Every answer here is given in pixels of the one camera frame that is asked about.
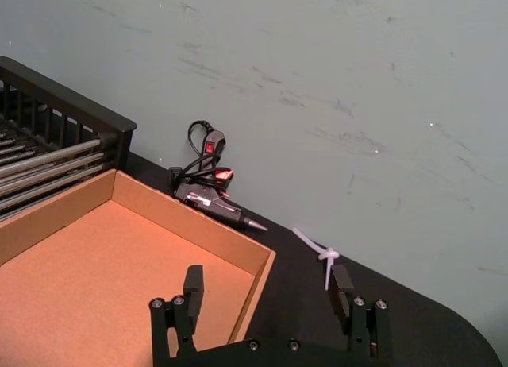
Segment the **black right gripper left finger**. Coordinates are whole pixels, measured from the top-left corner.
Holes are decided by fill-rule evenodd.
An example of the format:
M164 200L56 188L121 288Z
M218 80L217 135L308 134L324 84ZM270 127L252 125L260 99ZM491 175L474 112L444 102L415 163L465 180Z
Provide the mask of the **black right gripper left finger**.
M170 357L168 331L174 329L177 352L195 353L193 336L196 331L205 292L203 266L191 265L183 282L183 292L169 301L157 297L149 303L152 356Z

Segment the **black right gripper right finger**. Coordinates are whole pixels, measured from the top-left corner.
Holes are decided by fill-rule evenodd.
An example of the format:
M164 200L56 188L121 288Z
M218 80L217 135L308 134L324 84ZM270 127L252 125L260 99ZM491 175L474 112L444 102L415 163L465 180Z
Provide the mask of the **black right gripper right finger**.
M348 337L350 353L361 360L391 359L390 312L385 300L369 301L356 292L343 265L331 268L330 300Z

